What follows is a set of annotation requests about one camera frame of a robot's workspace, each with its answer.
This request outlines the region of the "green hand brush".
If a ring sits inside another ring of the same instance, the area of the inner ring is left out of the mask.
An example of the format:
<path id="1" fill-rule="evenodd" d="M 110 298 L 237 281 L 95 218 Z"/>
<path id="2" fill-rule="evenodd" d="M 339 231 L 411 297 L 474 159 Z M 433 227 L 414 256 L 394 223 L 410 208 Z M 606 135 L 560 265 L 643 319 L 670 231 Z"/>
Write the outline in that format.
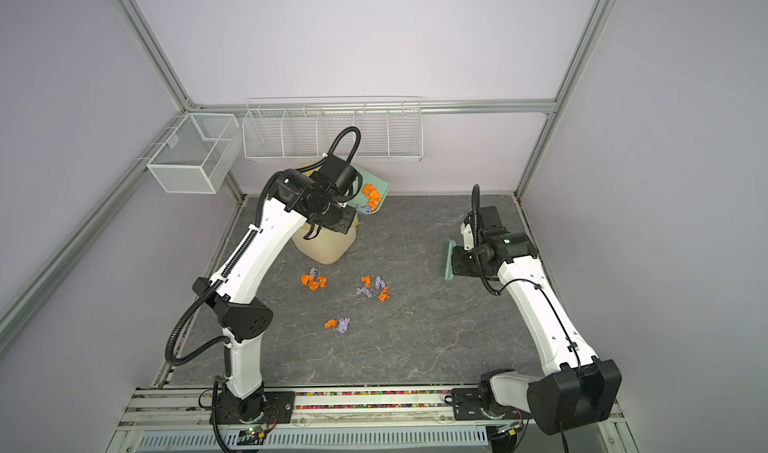
<path id="1" fill-rule="evenodd" d="M 446 239 L 443 244 L 441 275 L 445 281 L 451 281 L 454 278 L 452 259 L 455 246 L 456 243 L 451 239 Z"/>

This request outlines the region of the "green plastic dustpan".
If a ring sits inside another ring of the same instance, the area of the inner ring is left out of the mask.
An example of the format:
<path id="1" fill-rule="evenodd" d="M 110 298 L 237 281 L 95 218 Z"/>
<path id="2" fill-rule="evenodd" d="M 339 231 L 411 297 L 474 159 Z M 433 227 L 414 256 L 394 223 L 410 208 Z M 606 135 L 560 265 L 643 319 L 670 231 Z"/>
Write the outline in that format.
<path id="1" fill-rule="evenodd" d="M 355 207 L 361 214 L 374 214 L 383 205 L 389 193 L 390 184 L 359 165 L 356 165 L 355 169 L 362 177 L 362 187 L 349 205 Z"/>

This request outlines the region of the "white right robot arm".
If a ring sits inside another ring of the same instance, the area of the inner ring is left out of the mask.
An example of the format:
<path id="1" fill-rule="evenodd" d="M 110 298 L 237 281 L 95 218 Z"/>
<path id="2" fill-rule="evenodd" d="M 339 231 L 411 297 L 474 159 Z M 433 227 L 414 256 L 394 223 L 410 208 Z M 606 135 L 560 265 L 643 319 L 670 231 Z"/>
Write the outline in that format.
<path id="1" fill-rule="evenodd" d="M 494 206 L 481 203 L 474 186 L 470 211 L 460 228 L 462 242 L 448 242 L 442 275 L 477 278 L 487 293 L 510 297 L 532 336 L 542 375 L 511 369 L 482 375 L 480 413 L 501 420 L 532 418 L 547 435 L 599 423 L 610 416 L 622 374 L 603 360 L 569 318 L 551 287 L 540 255 L 526 233 L 512 233 Z"/>

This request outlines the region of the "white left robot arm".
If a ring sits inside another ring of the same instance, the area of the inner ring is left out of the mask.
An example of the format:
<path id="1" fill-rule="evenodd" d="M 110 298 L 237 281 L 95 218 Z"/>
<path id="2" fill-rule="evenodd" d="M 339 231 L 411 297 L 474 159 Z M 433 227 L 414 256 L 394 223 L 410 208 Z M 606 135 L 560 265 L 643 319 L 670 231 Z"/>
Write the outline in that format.
<path id="1" fill-rule="evenodd" d="M 212 390 L 214 420 L 229 416 L 234 422 L 253 423 L 264 416 L 261 343 L 274 314 L 258 299 L 258 288 L 303 225 L 310 227 L 304 237 L 307 241 L 323 230 L 349 231 L 356 216 L 350 202 L 363 186 L 361 174 L 352 165 L 361 140 L 360 129 L 349 126 L 316 163 L 274 173 L 258 197 L 253 222 L 233 253 L 210 277 L 195 281 L 197 297 L 173 327 L 164 357 L 168 365 L 181 366 L 209 348 L 223 345 L 225 375 L 215 381 Z M 176 346 L 182 330 L 202 306 L 216 314 L 222 332 L 179 356 Z"/>

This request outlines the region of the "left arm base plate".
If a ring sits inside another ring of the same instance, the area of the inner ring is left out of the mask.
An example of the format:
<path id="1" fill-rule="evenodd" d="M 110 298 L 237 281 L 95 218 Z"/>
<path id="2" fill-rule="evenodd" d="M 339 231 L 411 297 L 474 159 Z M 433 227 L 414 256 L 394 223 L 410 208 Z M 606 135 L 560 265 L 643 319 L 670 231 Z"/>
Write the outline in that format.
<path id="1" fill-rule="evenodd" d="M 212 416 L 219 425 L 284 424 L 291 421 L 294 391 L 256 391 L 245 399 L 228 389 L 219 393 L 212 406 Z"/>

